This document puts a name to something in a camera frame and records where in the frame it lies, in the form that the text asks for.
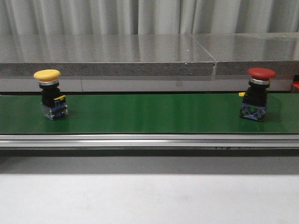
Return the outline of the yellow mushroom push button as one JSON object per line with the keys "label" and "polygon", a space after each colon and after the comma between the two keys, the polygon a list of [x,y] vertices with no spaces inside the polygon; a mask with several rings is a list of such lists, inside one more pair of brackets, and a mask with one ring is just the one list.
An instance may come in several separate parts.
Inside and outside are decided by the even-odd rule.
{"label": "yellow mushroom push button", "polygon": [[65,95],[61,94],[58,88],[60,75],[61,72],[54,69],[40,70],[34,74],[34,78],[39,80],[39,87],[42,89],[43,115],[50,120],[68,115]]}

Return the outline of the green conveyor belt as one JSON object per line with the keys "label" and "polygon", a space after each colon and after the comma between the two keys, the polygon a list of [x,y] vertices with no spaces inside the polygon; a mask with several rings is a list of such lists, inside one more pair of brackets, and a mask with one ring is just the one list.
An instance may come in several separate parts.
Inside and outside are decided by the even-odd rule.
{"label": "green conveyor belt", "polygon": [[0,132],[297,133],[299,96],[269,93],[263,121],[240,117],[237,93],[67,95],[69,114],[43,116],[38,95],[2,96]]}

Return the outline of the grey stone slab left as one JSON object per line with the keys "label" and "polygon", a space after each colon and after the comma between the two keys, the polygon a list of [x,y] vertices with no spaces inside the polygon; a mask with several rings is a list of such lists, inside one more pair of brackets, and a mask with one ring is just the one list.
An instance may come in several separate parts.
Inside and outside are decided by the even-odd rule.
{"label": "grey stone slab left", "polygon": [[1,35],[2,76],[210,76],[212,58],[189,35]]}

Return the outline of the grey stone slab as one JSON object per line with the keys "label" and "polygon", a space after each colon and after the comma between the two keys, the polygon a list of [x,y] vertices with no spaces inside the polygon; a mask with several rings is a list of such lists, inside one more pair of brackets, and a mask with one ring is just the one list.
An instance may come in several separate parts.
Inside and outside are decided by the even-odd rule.
{"label": "grey stone slab", "polygon": [[216,75],[246,75],[248,69],[275,71],[277,79],[299,73],[299,34],[198,34],[192,35],[215,61]]}
{"label": "grey stone slab", "polygon": [[1,35],[2,76],[210,76],[212,58],[189,35]]}

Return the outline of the grey stone slab right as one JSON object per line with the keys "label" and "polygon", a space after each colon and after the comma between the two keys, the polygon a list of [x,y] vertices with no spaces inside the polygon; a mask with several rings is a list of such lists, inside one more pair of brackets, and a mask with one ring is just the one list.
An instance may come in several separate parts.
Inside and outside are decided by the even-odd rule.
{"label": "grey stone slab right", "polygon": [[192,35],[215,61],[216,75],[246,75],[248,69],[275,71],[277,79],[299,73],[299,34],[198,34]]}

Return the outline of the red mushroom push button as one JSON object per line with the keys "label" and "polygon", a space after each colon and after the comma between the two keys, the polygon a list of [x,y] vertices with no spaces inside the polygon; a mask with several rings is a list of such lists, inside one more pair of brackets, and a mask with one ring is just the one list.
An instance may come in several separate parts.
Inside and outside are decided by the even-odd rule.
{"label": "red mushroom push button", "polygon": [[249,88],[244,93],[240,107],[240,117],[255,121],[263,121],[268,104],[268,91],[271,79],[276,76],[275,71],[254,67],[248,70],[251,75]]}

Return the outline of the red object at right edge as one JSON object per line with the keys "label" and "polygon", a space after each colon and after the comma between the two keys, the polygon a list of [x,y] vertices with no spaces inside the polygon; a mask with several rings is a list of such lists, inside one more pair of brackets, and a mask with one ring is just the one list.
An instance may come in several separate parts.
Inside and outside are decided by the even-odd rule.
{"label": "red object at right edge", "polygon": [[299,81],[293,82],[291,93],[299,93]]}

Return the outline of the grey curtain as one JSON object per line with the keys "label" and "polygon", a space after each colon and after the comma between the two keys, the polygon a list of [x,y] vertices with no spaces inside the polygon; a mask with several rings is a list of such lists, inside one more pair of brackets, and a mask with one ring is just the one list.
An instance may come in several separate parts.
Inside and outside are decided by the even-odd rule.
{"label": "grey curtain", "polygon": [[0,32],[222,34],[298,32],[296,0],[3,0]]}

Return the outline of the aluminium conveyor side rail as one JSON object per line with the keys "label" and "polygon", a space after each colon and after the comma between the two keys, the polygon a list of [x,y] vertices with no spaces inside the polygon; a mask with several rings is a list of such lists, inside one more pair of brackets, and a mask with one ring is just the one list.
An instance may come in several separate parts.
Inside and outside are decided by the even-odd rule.
{"label": "aluminium conveyor side rail", "polygon": [[298,148],[295,133],[238,134],[3,134],[4,148],[158,148],[263,147]]}

